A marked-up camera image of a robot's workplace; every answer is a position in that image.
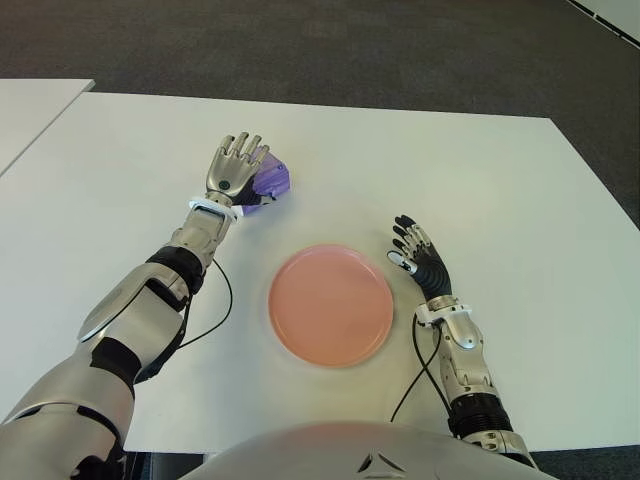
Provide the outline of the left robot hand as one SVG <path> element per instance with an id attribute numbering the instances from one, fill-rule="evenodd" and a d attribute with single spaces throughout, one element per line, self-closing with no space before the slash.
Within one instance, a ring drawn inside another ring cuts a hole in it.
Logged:
<path id="1" fill-rule="evenodd" d="M 255 190 L 255 176 L 269 153 L 269 146 L 248 132 L 227 135 L 213 156 L 206 175 L 205 198 L 231 206 L 266 205 L 275 201 L 273 195 Z"/>

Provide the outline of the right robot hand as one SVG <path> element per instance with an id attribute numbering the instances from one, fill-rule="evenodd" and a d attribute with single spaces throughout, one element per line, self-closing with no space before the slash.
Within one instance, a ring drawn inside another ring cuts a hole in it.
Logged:
<path id="1" fill-rule="evenodd" d="M 394 249 L 387 258 L 418 285 L 426 301 L 452 294 L 444 261 L 423 228 L 407 215 L 397 216 L 392 239 Z"/>

